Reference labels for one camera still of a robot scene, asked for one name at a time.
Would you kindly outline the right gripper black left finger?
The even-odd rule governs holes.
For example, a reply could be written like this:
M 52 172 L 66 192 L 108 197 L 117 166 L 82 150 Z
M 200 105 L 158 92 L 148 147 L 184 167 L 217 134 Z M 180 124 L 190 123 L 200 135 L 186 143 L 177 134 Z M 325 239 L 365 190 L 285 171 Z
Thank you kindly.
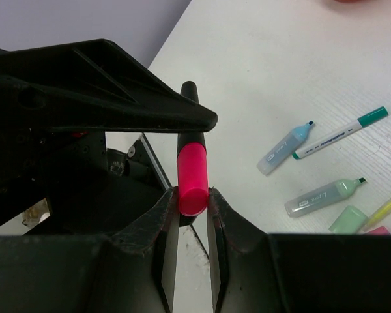
M 171 312 L 176 203 L 170 188 L 111 237 L 0 236 L 0 312 Z

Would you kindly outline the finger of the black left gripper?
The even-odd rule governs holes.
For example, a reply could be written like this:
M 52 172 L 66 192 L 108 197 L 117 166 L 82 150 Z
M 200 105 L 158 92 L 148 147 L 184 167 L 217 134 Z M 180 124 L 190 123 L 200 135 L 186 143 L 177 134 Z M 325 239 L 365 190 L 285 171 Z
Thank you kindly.
M 208 132 L 217 120 L 109 40 L 0 49 L 0 131 Z

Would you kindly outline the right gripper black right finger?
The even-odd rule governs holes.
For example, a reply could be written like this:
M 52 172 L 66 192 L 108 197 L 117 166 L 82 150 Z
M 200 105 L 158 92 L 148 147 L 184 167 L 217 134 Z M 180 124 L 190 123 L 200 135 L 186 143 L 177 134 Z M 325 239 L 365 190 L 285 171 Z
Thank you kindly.
M 265 233 L 215 188 L 207 231 L 215 312 L 391 312 L 391 235 Z

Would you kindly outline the pink-capped black highlighter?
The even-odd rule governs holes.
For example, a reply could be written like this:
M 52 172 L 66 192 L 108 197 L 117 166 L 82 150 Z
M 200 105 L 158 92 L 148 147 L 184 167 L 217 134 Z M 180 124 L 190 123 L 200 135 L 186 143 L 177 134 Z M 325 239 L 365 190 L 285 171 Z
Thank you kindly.
M 191 225 L 206 209 L 209 199 L 204 133 L 177 136 L 177 178 L 180 226 Z

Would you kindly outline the pink-capped white pen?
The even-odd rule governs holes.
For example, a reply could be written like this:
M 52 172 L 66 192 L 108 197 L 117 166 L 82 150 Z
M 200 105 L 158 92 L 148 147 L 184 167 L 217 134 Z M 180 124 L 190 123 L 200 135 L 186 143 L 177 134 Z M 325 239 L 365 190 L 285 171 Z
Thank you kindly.
M 390 231 L 384 226 L 380 226 L 378 228 L 366 232 L 366 235 L 389 235 L 389 234 Z

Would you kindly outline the teal-capped white marker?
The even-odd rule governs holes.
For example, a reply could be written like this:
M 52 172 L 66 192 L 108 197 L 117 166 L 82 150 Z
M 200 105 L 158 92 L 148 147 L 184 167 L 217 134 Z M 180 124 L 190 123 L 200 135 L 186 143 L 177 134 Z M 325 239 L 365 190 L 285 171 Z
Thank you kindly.
M 380 121 L 388 115 L 389 113 L 387 109 L 384 106 L 381 106 L 355 119 L 354 121 L 351 121 L 350 123 L 342 126 L 341 128 L 338 128 L 333 132 L 324 135 L 322 138 L 319 138 L 318 140 L 307 144 L 305 147 L 297 149 L 292 154 L 292 156 L 295 160 L 300 160 L 305 157 L 308 157 L 309 155 L 312 155 L 313 153 L 316 153 L 317 151 L 320 151 L 321 149 L 328 147 L 329 145 L 338 142 L 351 134 L 354 134 L 360 129 L 370 126 L 377 121 Z

